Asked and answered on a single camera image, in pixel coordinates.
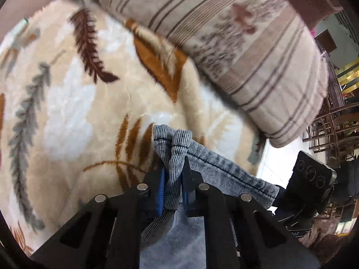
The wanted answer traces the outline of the beige leaf print blanket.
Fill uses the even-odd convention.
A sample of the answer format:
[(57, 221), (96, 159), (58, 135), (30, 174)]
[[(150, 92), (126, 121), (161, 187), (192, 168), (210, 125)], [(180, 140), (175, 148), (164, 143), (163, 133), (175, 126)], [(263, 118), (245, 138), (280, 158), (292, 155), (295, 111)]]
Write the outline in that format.
[(141, 182), (156, 124), (257, 173), (257, 129), (179, 48), (73, 0), (20, 20), (1, 42), (1, 213), (20, 249)]

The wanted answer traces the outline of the dark wooden chair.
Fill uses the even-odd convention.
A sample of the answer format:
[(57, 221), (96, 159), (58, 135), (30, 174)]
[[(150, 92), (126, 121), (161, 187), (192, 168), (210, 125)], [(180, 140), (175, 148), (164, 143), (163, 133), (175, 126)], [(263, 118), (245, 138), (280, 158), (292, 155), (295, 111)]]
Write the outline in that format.
[(358, 149), (358, 99), (351, 103), (328, 94), (302, 141), (313, 153), (325, 152), (338, 161), (353, 156)]

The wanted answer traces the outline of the grey denim pants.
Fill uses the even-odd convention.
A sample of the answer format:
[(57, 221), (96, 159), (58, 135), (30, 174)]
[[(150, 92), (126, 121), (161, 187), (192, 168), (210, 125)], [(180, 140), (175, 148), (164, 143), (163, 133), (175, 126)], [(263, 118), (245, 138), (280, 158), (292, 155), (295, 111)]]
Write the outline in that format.
[(269, 208), (284, 188), (248, 174), (196, 142), (191, 131), (153, 128), (168, 181), (164, 208), (142, 234), (140, 268), (319, 268)]

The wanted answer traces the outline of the beige striped pillow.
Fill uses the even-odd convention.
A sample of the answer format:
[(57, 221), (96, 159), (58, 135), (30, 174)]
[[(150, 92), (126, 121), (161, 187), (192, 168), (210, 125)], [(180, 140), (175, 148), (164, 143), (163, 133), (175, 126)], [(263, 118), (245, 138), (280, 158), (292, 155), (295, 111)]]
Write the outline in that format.
[(327, 61), (287, 0), (92, 0), (187, 53), (281, 148), (314, 122)]

